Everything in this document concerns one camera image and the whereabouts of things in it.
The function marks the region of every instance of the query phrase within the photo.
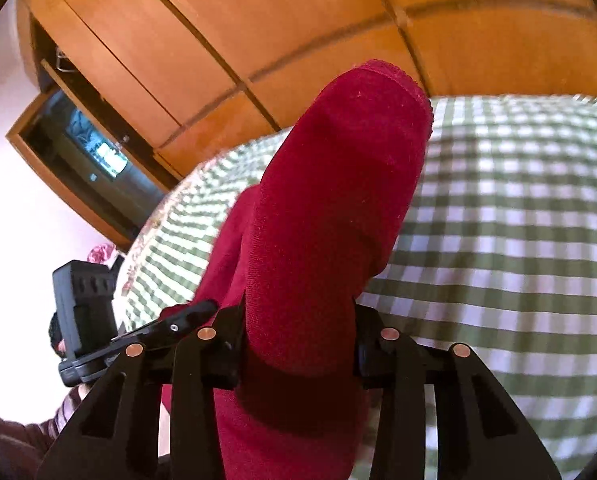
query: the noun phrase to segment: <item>wooden cabinet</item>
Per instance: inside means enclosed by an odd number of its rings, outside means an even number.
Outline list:
[[[24,0],[43,28],[114,109],[152,145],[179,125],[64,0]]]
[[[290,126],[331,79],[374,57],[431,96],[597,95],[591,0],[25,2],[141,137],[138,158],[176,179]]]
[[[233,89],[229,75],[161,1],[64,1],[178,123]],[[167,139],[152,137],[153,146]]]

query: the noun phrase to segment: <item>red sock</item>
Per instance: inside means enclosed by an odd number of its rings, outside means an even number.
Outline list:
[[[229,480],[349,475],[365,420],[352,299],[387,263],[431,120],[411,78],[370,61],[321,92],[265,171],[227,293],[245,278],[242,386],[215,392]]]

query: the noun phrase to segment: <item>checkered bedspread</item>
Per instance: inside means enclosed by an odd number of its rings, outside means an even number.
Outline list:
[[[471,345],[565,479],[597,451],[597,98],[433,100],[434,130],[389,265],[359,303],[428,346]],[[222,222],[286,132],[181,184],[144,229],[122,283],[139,326],[190,300]],[[437,431],[427,395],[428,478]],[[366,479],[377,411],[353,478]]]

